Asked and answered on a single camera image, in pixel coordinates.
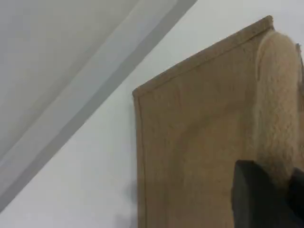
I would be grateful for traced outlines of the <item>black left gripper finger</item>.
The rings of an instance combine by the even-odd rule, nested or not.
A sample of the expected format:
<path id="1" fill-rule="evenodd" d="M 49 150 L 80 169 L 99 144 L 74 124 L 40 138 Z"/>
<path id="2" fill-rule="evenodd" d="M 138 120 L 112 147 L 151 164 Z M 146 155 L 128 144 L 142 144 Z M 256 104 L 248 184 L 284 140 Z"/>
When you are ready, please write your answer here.
<path id="1" fill-rule="evenodd" d="M 254 161 L 236 161 L 231 204 L 236 228 L 289 226 L 289 209 L 284 198 Z"/>
<path id="2" fill-rule="evenodd" d="M 294 169 L 288 188 L 288 204 L 295 216 L 304 227 L 304 172 L 298 168 Z"/>

